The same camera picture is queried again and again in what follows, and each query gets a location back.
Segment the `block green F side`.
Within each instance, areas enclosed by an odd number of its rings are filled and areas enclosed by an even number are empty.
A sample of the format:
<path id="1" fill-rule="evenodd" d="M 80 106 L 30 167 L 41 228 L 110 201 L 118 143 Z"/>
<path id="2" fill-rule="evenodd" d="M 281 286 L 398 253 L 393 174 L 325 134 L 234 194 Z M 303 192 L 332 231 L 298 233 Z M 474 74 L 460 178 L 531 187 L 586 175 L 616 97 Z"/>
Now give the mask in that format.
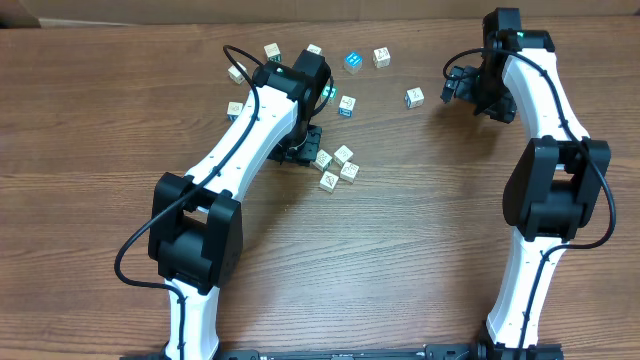
<path id="1" fill-rule="evenodd" d="M 325 172 L 330 167 L 332 161 L 333 161 L 332 156 L 329 153 L 327 153 L 326 151 L 324 151 L 323 149 L 320 149 L 317 152 L 316 159 L 312 162 L 312 164 L 318 170 L 320 170 L 322 172 Z"/>

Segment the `block yellow C side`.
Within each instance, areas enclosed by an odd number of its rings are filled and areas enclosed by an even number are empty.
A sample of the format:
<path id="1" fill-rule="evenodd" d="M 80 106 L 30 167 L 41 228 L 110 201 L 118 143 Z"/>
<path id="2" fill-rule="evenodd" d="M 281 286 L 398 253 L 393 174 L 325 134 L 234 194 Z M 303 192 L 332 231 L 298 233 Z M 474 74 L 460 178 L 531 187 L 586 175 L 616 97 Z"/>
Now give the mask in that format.
<path id="1" fill-rule="evenodd" d="M 354 153 L 346 145 L 342 145 L 333 154 L 334 160 L 340 167 L 343 167 L 346 162 L 349 162 L 353 156 Z"/>

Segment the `block green R number five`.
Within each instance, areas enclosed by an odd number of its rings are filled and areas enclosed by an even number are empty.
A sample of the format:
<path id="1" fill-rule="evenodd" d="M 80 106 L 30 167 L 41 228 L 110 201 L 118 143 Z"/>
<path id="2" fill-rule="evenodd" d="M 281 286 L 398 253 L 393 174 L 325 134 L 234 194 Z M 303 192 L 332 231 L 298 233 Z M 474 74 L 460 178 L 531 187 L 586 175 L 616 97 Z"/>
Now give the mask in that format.
<path id="1" fill-rule="evenodd" d="M 359 172 L 359 166 L 352 162 L 347 161 L 344 163 L 340 171 L 340 178 L 342 180 L 345 180 L 353 184 L 355 182 L 358 172 Z"/>

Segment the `umbrella block blue side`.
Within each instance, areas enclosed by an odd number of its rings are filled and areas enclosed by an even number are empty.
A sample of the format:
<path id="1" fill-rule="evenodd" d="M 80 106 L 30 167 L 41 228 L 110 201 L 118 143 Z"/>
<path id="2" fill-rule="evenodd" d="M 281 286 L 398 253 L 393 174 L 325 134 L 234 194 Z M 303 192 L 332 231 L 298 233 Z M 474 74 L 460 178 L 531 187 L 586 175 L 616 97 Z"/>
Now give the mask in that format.
<path id="1" fill-rule="evenodd" d="M 354 113 L 355 103 L 355 98 L 343 95 L 339 103 L 338 113 L 341 116 L 352 117 Z"/>

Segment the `block blue T side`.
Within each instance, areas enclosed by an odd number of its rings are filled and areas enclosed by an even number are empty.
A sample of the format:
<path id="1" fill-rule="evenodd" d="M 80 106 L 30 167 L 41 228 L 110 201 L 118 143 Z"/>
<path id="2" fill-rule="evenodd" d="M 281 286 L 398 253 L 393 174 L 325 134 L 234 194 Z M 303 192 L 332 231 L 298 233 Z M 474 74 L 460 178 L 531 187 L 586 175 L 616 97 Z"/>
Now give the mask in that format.
<path id="1" fill-rule="evenodd" d="M 420 87 L 408 89 L 404 97 L 408 109 L 422 106 L 424 103 L 424 94 Z"/>

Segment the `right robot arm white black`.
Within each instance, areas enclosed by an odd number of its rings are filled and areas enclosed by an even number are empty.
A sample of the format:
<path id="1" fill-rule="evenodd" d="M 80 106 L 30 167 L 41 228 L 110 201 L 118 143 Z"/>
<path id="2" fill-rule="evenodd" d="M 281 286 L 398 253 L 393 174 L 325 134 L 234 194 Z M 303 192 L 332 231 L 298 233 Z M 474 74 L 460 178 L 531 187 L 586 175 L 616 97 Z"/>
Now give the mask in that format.
<path id="1" fill-rule="evenodd" d="M 604 195 L 609 225 L 596 241 L 606 243 L 616 209 L 605 174 L 607 142 L 594 140 L 576 118 L 557 71 L 551 35 L 526 30 L 516 8 L 497 8 L 483 19 L 479 67 L 443 67 L 444 102 L 460 99 L 475 114 L 509 124 L 519 118 L 527 145 L 507 181 L 502 210 L 512 229 L 504 277 L 496 303 L 471 359 L 560 359 L 558 345 L 538 342 L 538 323 L 554 271 Z"/>

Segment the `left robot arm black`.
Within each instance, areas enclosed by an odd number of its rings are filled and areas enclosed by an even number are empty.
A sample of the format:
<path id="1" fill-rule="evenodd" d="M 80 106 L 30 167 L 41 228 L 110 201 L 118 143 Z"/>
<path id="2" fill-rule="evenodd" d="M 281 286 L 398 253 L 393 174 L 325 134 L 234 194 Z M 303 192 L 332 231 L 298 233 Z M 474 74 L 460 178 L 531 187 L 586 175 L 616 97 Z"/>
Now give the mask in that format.
<path id="1" fill-rule="evenodd" d="M 258 66 L 240 115 L 212 151 L 185 175 L 165 173 L 157 182 L 148 254 L 171 288 L 163 358 L 215 357 L 219 291 L 243 250 L 241 202 L 266 160 L 316 160 L 322 130 L 310 120 L 325 106 L 320 95 L 331 81 L 324 56 L 308 50 L 291 67 Z"/>

